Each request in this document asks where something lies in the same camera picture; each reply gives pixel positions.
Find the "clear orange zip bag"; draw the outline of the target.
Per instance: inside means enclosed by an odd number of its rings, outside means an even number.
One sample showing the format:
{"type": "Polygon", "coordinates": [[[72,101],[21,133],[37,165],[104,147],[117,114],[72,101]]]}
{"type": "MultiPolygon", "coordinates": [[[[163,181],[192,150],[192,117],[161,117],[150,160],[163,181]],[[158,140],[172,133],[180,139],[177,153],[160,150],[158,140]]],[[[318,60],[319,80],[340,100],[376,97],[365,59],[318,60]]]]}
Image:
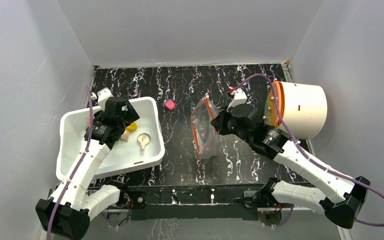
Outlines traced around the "clear orange zip bag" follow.
{"type": "Polygon", "coordinates": [[[212,126],[211,121],[219,115],[216,105],[210,100],[209,93],[196,104],[191,112],[191,126],[194,137],[194,148],[201,160],[209,159],[219,154],[221,148],[220,136],[212,126]]]}

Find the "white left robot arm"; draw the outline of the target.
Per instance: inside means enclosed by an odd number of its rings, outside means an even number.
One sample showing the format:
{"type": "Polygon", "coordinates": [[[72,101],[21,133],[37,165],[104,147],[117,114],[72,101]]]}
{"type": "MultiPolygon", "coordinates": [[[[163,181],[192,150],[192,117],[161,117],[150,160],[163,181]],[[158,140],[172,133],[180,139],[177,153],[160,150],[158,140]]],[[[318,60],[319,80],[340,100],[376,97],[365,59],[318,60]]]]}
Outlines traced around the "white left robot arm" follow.
{"type": "Polygon", "coordinates": [[[88,187],[126,127],[139,118],[125,97],[110,96],[100,111],[89,110],[89,125],[73,165],[51,196],[40,199],[35,207],[48,240],[52,235],[80,240],[91,220],[103,210],[111,205],[127,206],[129,194],[118,181],[109,181],[91,195],[88,195],[88,187]]]}

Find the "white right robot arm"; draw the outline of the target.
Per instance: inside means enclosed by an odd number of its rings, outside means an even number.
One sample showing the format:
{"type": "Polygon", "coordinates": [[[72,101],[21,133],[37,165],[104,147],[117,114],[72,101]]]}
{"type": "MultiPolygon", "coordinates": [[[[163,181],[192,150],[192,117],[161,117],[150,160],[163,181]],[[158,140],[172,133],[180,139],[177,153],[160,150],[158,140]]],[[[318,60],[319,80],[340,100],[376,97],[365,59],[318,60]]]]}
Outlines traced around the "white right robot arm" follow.
{"type": "Polygon", "coordinates": [[[363,176],[358,184],[336,175],[314,156],[303,156],[291,137],[280,128],[263,122],[263,115],[249,104],[222,109],[210,124],[220,135],[235,135],[259,155],[288,167],[312,184],[311,187],[287,183],[275,177],[254,195],[242,202],[254,207],[293,204],[324,214],[332,223],[351,229],[366,200],[361,184],[370,182],[363,176]]]}

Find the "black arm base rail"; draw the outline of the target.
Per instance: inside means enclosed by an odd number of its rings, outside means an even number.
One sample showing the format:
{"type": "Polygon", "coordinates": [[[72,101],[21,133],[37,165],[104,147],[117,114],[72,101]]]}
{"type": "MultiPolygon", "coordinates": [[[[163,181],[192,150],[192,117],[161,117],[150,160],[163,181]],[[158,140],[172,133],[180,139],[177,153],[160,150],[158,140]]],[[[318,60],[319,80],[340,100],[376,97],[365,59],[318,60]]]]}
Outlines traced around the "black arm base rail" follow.
{"type": "Polygon", "coordinates": [[[151,219],[242,219],[279,224],[290,203],[274,203],[255,196],[259,185],[127,186],[108,180],[84,199],[80,210],[57,208],[53,225],[91,221],[107,212],[131,213],[133,221],[151,219]]]}

